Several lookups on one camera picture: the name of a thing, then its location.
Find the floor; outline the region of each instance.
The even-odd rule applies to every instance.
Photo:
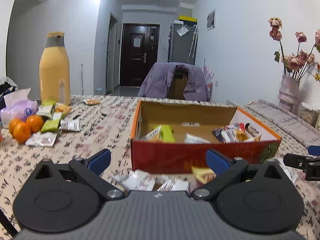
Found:
[[[116,86],[111,96],[124,96],[124,97],[136,97],[138,96],[140,87],[120,87]]]

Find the refrigerator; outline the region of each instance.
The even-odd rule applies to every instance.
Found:
[[[177,30],[181,29],[183,25],[181,24],[172,24],[170,28],[169,35],[169,55],[168,62],[181,62],[188,63],[191,65],[195,64],[196,61],[196,51],[194,57],[193,48],[191,55],[189,57],[189,52],[192,44],[193,33],[195,27],[188,26],[189,31],[182,37],[177,33]]]

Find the table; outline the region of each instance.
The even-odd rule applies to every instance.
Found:
[[[84,99],[95,98],[101,100],[100,105],[87,106]],[[221,104],[170,100],[148,99],[165,103],[201,104],[207,106],[225,106]],[[53,148],[27,147],[18,145],[12,139],[7,130],[3,130],[4,141],[0,144],[0,208],[9,220],[18,228],[12,214],[12,203],[20,188],[32,173],[33,169],[43,158],[51,158],[54,163],[68,163],[75,157],[88,158],[103,148],[108,148],[112,154],[110,166],[102,174],[102,178],[115,184],[112,175],[127,174],[131,170],[130,156],[130,130],[138,98],[113,97],[113,96],[74,96],[72,106],[74,112],[68,116],[72,119],[80,114],[80,133],[63,133],[58,137]],[[283,137],[279,147],[278,156],[285,153],[306,153],[306,148],[298,143],[293,137],[285,133],[275,124],[259,116],[255,112],[244,107],[250,114],[270,126]],[[318,182],[304,181],[303,172],[295,183],[306,205],[298,231],[310,240],[320,237],[320,186]],[[10,237],[2,230],[0,240]]]

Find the orange cardboard box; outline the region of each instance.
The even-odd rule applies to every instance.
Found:
[[[240,122],[250,123],[262,134],[261,140],[221,143],[212,134],[217,128]],[[161,124],[171,126],[175,143],[140,140]],[[185,144],[187,133],[210,143]],[[206,167],[208,149],[215,149],[229,158],[242,157],[250,163],[261,163],[276,154],[280,143],[278,134],[241,108],[139,101],[131,130],[132,169],[156,174],[191,173],[193,165]]]

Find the black clip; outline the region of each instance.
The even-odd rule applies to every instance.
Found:
[[[287,153],[283,158],[284,165],[303,170],[308,181],[320,181],[320,158],[312,158]]]

